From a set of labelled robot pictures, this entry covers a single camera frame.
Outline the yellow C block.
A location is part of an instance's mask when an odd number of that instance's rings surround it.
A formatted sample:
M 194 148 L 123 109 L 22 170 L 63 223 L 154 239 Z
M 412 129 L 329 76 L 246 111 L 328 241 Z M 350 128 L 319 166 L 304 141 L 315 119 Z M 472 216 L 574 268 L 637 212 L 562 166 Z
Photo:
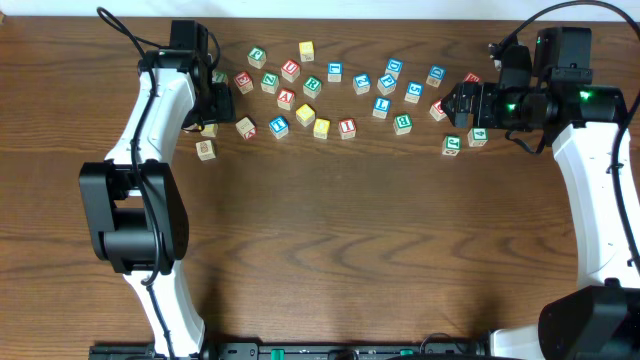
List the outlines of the yellow C block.
M 203 137 L 215 138 L 217 136 L 219 126 L 217 124 L 207 124 L 203 127 L 200 134 Z

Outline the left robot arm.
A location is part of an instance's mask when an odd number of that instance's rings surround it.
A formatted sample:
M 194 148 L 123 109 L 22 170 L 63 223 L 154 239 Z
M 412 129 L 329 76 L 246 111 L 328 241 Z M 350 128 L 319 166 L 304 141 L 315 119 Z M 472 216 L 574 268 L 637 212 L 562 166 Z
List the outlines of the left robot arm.
M 116 145 L 86 162 L 79 187 L 96 256 L 136 292 L 154 341 L 142 348 L 91 350 L 105 359 L 210 359 L 206 325 L 195 309 L 182 260 L 188 215 L 171 171 L 181 132 L 235 120 L 232 91 L 213 80 L 220 56 L 214 35 L 194 20 L 175 20 L 166 46 L 142 51 L 139 93 Z

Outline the yellow O block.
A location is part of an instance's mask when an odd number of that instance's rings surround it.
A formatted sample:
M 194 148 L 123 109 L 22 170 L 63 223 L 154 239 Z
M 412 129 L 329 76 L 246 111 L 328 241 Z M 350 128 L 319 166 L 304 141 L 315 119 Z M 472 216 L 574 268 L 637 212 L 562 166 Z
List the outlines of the yellow O block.
M 315 138 L 327 139 L 331 122 L 326 119 L 317 118 L 314 122 L 313 135 Z

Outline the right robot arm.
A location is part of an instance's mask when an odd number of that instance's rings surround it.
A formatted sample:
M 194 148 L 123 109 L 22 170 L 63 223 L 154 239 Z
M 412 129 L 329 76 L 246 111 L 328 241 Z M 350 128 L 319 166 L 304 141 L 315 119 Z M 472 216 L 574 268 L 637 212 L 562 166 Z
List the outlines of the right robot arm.
M 458 128 L 540 131 L 560 167 L 577 240 L 574 293 L 546 305 L 529 326 L 500 329 L 487 351 L 512 359 L 635 359 L 639 355 L 639 257 L 629 231 L 639 200 L 629 162 L 622 92 L 593 83 L 591 32 L 539 31 L 534 49 L 510 36 L 489 48 L 497 82 L 467 80 L 441 106 Z

